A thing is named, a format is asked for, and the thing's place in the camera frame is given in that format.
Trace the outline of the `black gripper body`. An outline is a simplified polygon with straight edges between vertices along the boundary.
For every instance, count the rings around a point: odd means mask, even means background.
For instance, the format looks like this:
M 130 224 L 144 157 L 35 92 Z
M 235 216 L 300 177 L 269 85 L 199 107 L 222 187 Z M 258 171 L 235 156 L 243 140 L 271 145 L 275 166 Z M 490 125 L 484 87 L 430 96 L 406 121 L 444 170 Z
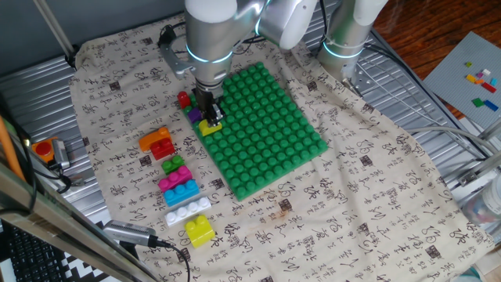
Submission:
M 197 84 L 194 94 L 200 111 L 205 110 L 210 114 L 210 108 L 213 103 L 217 103 L 220 106 L 224 91 L 221 84 L 210 86 Z

